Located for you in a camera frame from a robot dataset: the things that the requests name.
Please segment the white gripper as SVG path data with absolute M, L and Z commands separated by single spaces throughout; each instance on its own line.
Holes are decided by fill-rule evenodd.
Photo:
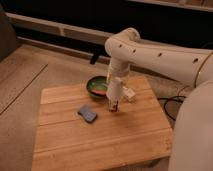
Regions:
M 111 101 L 119 101 L 122 96 L 123 81 L 120 77 L 114 77 L 110 80 L 107 89 L 107 98 Z

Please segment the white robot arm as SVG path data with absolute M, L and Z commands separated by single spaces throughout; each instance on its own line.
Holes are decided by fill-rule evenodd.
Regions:
M 112 110 L 118 107 L 131 64 L 193 88 L 177 115 L 168 171 L 213 171 L 213 50 L 142 44 L 134 28 L 109 37 L 105 50 Z

